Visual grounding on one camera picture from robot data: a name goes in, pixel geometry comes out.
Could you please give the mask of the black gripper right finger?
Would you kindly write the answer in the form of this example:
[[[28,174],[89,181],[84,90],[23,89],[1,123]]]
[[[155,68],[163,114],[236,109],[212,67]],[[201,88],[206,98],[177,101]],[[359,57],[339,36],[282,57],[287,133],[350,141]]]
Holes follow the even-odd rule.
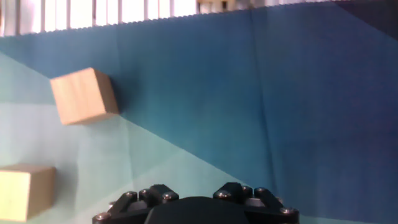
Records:
[[[238,182],[227,182],[213,194],[213,198],[238,205],[249,223],[299,223],[299,211],[285,207],[280,198],[264,187],[253,189]]]

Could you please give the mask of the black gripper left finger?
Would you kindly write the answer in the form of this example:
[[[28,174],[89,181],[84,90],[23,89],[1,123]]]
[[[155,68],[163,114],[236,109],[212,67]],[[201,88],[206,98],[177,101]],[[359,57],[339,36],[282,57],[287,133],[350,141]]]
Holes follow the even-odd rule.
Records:
[[[127,191],[108,211],[95,215],[92,224],[144,224],[153,208],[178,199],[179,195],[164,184],[139,192]]]

